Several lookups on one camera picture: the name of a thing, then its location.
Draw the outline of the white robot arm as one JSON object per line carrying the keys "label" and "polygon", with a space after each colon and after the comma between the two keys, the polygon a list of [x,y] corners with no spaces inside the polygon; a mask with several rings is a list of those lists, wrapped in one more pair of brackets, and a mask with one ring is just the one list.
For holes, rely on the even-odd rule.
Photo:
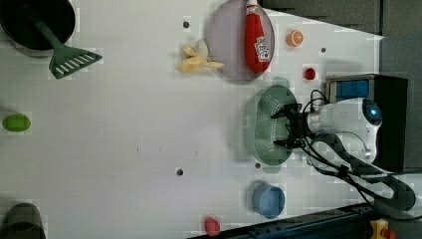
{"label": "white robot arm", "polygon": [[288,120],[288,137],[275,145],[301,148],[322,174],[339,178],[378,204],[414,215],[421,208],[421,175],[399,176],[373,164],[383,118],[378,105],[365,98],[325,104],[307,112],[287,104],[271,115]]}

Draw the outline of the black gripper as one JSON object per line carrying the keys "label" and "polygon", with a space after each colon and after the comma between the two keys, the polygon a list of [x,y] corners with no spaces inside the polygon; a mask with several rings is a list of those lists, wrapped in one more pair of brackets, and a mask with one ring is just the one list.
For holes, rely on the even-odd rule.
{"label": "black gripper", "polygon": [[305,146],[305,138],[311,136],[308,126],[308,113],[302,112],[302,104],[287,104],[272,115],[272,119],[286,117],[288,123],[288,137],[282,140],[274,140],[273,144],[287,149],[301,148]]}

